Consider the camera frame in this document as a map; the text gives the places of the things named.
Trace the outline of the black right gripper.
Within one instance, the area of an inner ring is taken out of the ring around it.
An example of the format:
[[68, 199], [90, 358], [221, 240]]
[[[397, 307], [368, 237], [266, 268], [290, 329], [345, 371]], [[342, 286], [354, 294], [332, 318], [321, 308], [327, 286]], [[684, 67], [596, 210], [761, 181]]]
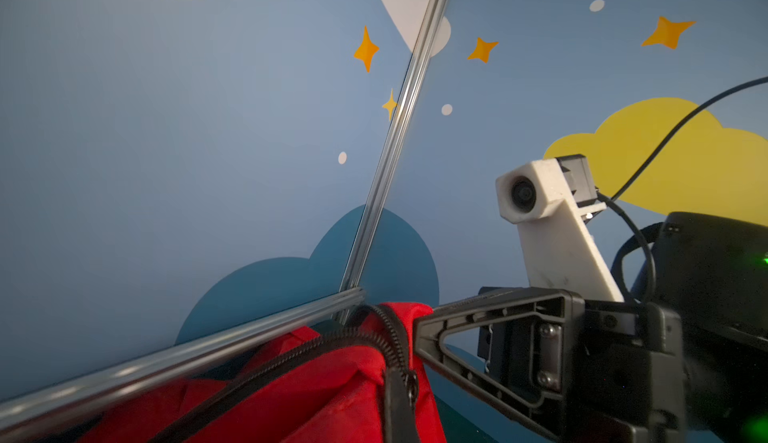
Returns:
[[556, 442], [681, 442], [682, 329], [655, 304], [499, 288], [420, 317], [413, 352], [434, 371]]

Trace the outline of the red zip jacket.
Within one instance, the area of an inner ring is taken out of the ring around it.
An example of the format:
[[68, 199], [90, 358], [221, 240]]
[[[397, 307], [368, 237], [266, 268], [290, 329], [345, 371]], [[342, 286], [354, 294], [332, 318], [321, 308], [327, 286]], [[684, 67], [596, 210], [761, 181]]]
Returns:
[[421, 303], [365, 305], [280, 336], [229, 380], [184, 378], [106, 412], [83, 442], [443, 442], [413, 337]]

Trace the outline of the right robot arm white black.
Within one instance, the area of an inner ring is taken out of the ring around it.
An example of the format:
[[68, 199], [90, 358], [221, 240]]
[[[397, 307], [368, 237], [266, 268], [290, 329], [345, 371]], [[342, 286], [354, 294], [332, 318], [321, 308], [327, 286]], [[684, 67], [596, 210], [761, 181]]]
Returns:
[[767, 230], [675, 212], [651, 226], [646, 303], [485, 288], [417, 321], [414, 351], [558, 442], [767, 438]]

